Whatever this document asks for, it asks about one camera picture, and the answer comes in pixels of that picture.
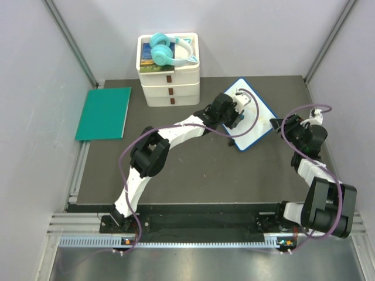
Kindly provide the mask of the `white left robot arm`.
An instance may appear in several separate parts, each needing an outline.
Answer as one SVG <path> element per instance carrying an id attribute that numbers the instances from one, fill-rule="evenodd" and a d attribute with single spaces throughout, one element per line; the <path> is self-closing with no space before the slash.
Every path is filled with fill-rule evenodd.
<path id="1" fill-rule="evenodd" d="M 171 127 L 144 129 L 130 151 L 130 169 L 124 189 L 110 212 L 113 226 L 120 232 L 131 229 L 131 215 L 145 186 L 163 168 L 169 151 L 192 138 L 214 132 L 219 125 L 233 129 L 243 119 L 245 106 L 251 102 L 244 94 L 219 94 L 204 109 Z"/>

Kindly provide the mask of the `blue framed whiteboard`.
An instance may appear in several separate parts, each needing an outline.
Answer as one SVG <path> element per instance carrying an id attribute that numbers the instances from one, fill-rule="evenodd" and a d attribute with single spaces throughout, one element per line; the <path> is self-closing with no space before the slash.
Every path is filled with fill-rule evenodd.
<path id="1" fill-rule="evenodd" d="M 255 97 L 255 100 L 258 102 L 259 106 L 259 116 L 255 127 L 253 127 L 253 129 L 246 135 L 241 136 L 239 138 L 234 138 L 234 144 L 237 146 L 237 148 L 240 151 L 245 151 L 273 130 L 272 125 L 270 123 L 270 119 L 278 119 L 278 117 L 275 114 L 275 112 L 261 98 L 261 96 L 258 95 L 257 92 L 252 88 L 252 86 L 243 78 L 239 78 L 224 93 L 233 96 L 236 93 L 236 91 L 241 88 L 244 88 L 247 91 L 251 92 Z M 252 100 L 244 108 L 243 120 L 240 121 L 240 123 L 234 129 L 229 129 L 225 125 L 222 125 L 222 127 L 227 131 L 229 135 L 239 135 L 250 128 L 250 126 L 255 121 L 256 114 L 256 105 L 255 102 Z"/>

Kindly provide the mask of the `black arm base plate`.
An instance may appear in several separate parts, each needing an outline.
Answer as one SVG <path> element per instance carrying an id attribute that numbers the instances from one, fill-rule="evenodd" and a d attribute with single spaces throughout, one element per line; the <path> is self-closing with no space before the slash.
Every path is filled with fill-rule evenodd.
<path id="1" fill-rule="evenodd" d="M 140 235 L 141 242 L 255 242 L 267 233 L 293 236 L 295 223 L 283 223 L 279 203 L 141 204 L 119 227 L 110 213 L 102 234 Z"/>

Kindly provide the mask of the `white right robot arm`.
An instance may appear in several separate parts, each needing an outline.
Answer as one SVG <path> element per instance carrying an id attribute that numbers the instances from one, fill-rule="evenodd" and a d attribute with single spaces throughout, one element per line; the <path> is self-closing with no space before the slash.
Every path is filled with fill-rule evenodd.
<path id="1" fill-rule="evenodd" d="M 319 232 L 329 232 L 335 226 L 332 235 L 346 238 L 352 230 L 357 190 L 355 187 L 340 183 L 342 195 L 339 195 L 335 179 L 322 168 L 321 147 L 328 136 L 321 125 L 304 121 L 297 114 L 287 118 L 283 127 L 285 139 L 302 152 L 295 152 L 291 166 L 306 181 L 309 191 L 303 204 L 283 201 L 279 204 L 278 214 L 274 216 L 274 226 L 285 232 L 299 224 Z"/>

